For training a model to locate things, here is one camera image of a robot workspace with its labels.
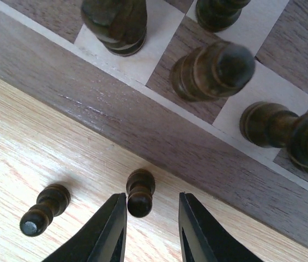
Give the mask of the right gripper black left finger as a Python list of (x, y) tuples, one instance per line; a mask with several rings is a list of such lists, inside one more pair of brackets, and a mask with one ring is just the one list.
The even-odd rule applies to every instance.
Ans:
[(126, 194), (111, 195), (89, 221), (45, 261), (124, 261)]

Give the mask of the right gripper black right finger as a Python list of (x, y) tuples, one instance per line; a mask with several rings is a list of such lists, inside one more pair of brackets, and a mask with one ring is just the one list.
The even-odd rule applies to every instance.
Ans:
[(262, 262), (230, 235), (192, 194), (179, 194), (179, 236), (183, 261)]

